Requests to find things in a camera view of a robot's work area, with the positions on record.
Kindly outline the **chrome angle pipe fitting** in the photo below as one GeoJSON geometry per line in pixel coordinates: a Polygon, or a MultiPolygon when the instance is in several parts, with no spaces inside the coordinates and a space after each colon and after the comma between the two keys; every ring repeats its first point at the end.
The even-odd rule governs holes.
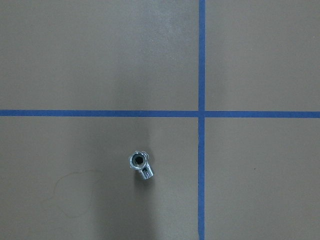
{"type": "Polygon", "coordinates": [[[129,157],[129,166],[137,171],[143,180],[148,180],[154,176],[149,160],[150,156],[147,152],[137,150],[129,157]]]}

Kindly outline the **brown paper table mat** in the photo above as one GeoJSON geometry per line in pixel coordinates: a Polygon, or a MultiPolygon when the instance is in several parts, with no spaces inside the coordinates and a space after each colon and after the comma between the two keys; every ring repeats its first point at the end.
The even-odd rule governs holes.
{"type": "Polygon", "coordinates": [[[0,237],[317,240],[319,111],[317,0],[3,0],[0,237]]]}

